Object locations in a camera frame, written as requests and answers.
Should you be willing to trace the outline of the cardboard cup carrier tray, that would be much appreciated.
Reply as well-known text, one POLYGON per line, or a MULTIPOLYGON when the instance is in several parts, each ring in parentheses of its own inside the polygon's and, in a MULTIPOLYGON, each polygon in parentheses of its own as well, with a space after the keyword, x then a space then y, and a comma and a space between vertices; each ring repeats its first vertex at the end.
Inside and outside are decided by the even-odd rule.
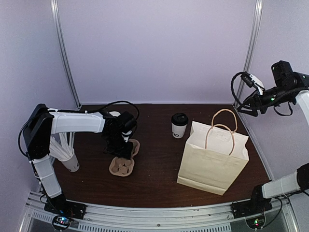
POLYGON ((131 173, 133 172, 133 168, 135 166, 134 157, 138 154, 140 150, 140 142, 136 139, 129 139, 129 141, 133 143, 131 158, 130 159, 119 158, 119 157, 113 158, 109 166, 109 172, 112 175, 127 177, 131 175, 131 173))

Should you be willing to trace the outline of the white paper cup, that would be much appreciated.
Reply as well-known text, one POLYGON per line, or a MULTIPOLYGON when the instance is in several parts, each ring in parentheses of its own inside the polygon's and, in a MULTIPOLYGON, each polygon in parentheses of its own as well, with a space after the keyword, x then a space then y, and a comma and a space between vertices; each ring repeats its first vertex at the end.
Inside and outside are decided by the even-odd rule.
POLYGON ((121 113, 118 112, 118 111, 111 111, 111 112, 109 112, 109 114, 112 115, 112 116, 114 116, 114 117, 118 117, 118 116, 121 115, 121 113))
POLYGON ((186 126, 176 126, 174 124, 171 123, 172 126, 172 135, 174 138, 180 139, 184 136, 185 130, 186 130, 186 126))

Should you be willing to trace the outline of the black plastic cup lid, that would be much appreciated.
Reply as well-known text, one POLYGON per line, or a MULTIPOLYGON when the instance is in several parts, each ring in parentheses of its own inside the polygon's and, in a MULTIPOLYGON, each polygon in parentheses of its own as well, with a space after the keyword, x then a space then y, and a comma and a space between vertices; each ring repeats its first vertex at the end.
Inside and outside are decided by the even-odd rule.
POLYGON ((189 122, 189 118, 185 113, 175 113, 171 117, 172 124, 176 126, 185 126, 189 122))

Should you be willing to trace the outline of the brown paper bag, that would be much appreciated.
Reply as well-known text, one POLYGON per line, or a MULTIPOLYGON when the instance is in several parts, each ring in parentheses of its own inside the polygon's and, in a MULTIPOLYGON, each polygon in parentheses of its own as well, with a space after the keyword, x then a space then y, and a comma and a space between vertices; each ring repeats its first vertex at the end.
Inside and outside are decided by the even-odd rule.
POLYGON ((177 183, 224 195, 249 162, 249 137, 223 124, 193 121, 177 183))

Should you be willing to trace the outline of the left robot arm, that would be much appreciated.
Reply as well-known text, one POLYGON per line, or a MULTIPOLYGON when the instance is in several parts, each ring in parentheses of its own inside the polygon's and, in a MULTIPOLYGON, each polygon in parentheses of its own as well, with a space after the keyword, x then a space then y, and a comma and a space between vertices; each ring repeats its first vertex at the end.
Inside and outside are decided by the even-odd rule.
POLYGON ((45 192, 47 205, 60 215, 66 214, 70 207, 50 157, 57 158, 69 171, 77 171, 79 163, 73 149, 75 133, 102 134, 106 139, 103 152, 115 156, 110 164, 111 174, 126 177, 132 173, 133 157, 140 148, 140 143, 131 138, 137 128, 137 118, 127 111, 108 112, 106 109, 78 112, 38 104, 21 128, 19 137, 24 138, 27 148, 23 155, 45 192))

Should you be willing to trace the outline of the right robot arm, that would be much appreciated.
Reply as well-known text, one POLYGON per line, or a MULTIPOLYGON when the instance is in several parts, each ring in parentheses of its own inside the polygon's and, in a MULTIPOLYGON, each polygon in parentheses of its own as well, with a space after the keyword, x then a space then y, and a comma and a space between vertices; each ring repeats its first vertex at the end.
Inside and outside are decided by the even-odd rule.
MULTIPOLYGON (((237 111, 257 117, 265 114, 269 107, 279 107, 282 103, 299 105, 304 116, 309 117, 309 76, 304 73, 294 72, 289 62, 280 60, 271 66, 275 81, 275 87, 265 89, 262 81, 254 74, 238 72, 231 80, 230 86, 232 96, 238 103, 237 111), (234 81, 237 77, 250 88, 254 88, 244 101, 240 101, 234 91, 234 81)), ((309 189, 309 165, 304 164, 293 174, 284 176, 276 181, 256 186, 248 201, 248 210, 251 213, 258 213, 265 207, 270 199, 281 195, 294 195, 305 193, 309 189)))

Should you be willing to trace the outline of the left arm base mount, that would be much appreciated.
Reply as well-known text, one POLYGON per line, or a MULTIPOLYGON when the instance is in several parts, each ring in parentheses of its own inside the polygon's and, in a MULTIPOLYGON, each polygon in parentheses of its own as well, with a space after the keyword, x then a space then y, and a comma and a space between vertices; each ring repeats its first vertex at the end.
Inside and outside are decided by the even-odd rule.
POLYGON ((55 214, 51 224, 56 231, 68 229, 76 219, 83 219, 86 205, 65 200, 64 202, 47 198, 44 210, 55 214))

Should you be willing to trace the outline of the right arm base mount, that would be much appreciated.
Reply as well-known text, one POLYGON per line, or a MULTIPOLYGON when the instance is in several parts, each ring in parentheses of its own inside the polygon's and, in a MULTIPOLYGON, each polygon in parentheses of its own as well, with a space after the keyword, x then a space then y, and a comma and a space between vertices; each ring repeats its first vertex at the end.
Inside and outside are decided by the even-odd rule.
POLYGON ((254 200, 246 200, 242 202, 234 201, 231 204, 231 210, 234 219, 245 218, 246 225, 249 229, 259 230, 266 225, 266 211, 272 209, 270 200, 262 200, 256 202, 254 200))

